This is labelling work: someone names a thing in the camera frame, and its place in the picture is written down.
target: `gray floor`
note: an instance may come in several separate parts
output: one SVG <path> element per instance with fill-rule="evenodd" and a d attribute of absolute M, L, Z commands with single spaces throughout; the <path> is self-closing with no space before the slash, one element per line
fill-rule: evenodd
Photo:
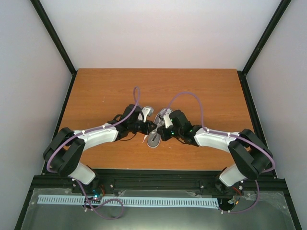
<path fill-rule="evenodd" d="M 63 190 L 36 190 L 24 220 L 23 230 L 294 230 L 282 193 L 261 193 L 257 206 L 243 214 L 221 214 L 206 208 L 139 208 L 126 207 L 116 220 L 104 220 L 82 206 L 39 205 L 38 194 L 62 194 Z M 249 207 L 254 201 L 242 197 L 234 210 Z M 103 207 L 99 212 L 115 216 L 119 207 Z"/>

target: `white wall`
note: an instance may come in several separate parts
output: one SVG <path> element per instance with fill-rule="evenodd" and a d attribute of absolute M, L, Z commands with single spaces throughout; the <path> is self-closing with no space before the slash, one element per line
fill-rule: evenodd
<path fill-rule="evenodd" d="M 42 0 L 77 68 L 242 70 L 280 0 Z"/>
<path fill-rule="evenodd" d="M 292 1 L 248 74 L 264 134 L 307 229 L 307 1 Z"/>
<path fill-rule="evenodd" d="M 14 229 L 70 81 L 29 0 L 0 1 L 0 228 Z"/>

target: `gray shoe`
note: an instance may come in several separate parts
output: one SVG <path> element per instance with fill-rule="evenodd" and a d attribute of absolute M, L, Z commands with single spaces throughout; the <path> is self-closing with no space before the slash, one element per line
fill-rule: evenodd
<path fill-rule="evenodd" d="M 156 131 L 157 131 L 158 127 L 161 127 L 162 125 L 164 125 L 164 121 L 160 118 L 160 115 L 162 115 L 164 113 L 165 109 L 166 108 L 164 108 L 160 112 L 158 112 L 157 116 L 155 117 L 155 119 L 153 121 L 157 125 L 157 128 L 148 135 L 147 145 L 150 148 L 156 148 L 160 144 L 161 135 L 158 134 Z"/>

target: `black metal frame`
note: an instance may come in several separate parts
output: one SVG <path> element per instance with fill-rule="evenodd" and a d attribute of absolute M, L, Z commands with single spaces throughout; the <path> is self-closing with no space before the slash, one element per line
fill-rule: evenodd
<path fill-rule="evenodd" d="M 68 92 L 65 97 L 65 101 L 57 122 L 57 126 L 53 137 L 58 133 L 59 126 L 61 124 L 64 111 L 76 78 L 77 71 L 75 70 L 67 52 L 64 49 L 51 21 L 49 20 L 42 4 L 39 0 L 31 0 L 34 8 L 36 9 L 39 17 L 41 18 L 44 26 L 46 27 L 50 37 L 52 38 L 54 44 L 59 50 L 67 68 L 72 74 L 71 83 L 69 85 Z M 252 52 L 250 58 L 248 59 L 244 69 L 238 71 L 238 77 L 241 83 L 242 91 L 246 100 L 251 122 L 254 127 L 255 134 L 266 144 L 265 136 L 260 124 L 259 117 L 248 87 L 248 82 L 246 76 L 251 69 L 253 63 L 257 59 L 262 48 L 266 44 L 270 35 L 272 34 L 274 28 L 282 17 L 283 13 L 287 9 L 291 0 L 281 0 L 278 8 L 276 9 L 274 15 L 272 16 L 268 26 L 266 27 L 264 33 L 262 34 L 259 42 L 257 43 L 254 51 Z M 106 179 L 106 184 L 112 184 L 113 188 L 106 186 L 106 191 L 109 193 L 116 193 L 117 190 L 123 189 L 150 189 L 150 190 L 188 190 L 194 191 L 200 194 L 212 195 L 215 197 L 222 198 L 223 196 L 217 194 L 210 194 L 208 191 L 201 189 L 201 184 L 211 182 L 214 177 L 217 176 L 217 171 L 162 171 L 162 170 L 101 170 L 95 169 L 96 173 L 102 178 Z M 284 193 L 288 208 L 290 210 L 295 228 L 297 230 L 302 229 L 299 223 L 287 184 L 284 179 L 277 179 L 275 172 L 264 173 L 258 178 L 259 186 L 261 191 L 281 191 Z M 24 202 L 23 209 L 20 213 L 19 219 L 16 223 L 15 230 L 21 229 L 30 198 L 34 188 L 72 188 L 72 181 L 69 178 L 62 178 L 58 175 L 50 174 L 46 171 L 44 167 L 42 175 L 34 176 L 31 183 L 28 195 Z M 254 181 L 247 180 L 244 182 L 244 189 L 256 190 Z"/>

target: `brown table surface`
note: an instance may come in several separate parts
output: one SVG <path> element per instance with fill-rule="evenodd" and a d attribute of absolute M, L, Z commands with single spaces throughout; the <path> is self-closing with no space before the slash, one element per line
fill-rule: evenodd
<path fill-rule="evenodd" d="M 133 87 L 141 89 L 141 106 L 156 114 L 182 91 L 199 96 L 205 125 L 235 132 L 252 130 L 251 120 L 235 69 L 79 69 L 61 127 L 83 130 L 101 126 L 133 104 Z M 193 124 L 201 124 L 200 109 L 191 95 L 181 95 L 172 104 Z M 221 170 L 233 163 L 229 153 L 210 147 L 181 144 L 175 139 L 152 149 L 144 135 L 116 141 L 85 151 L 81 162 L 93 168 Z"/>

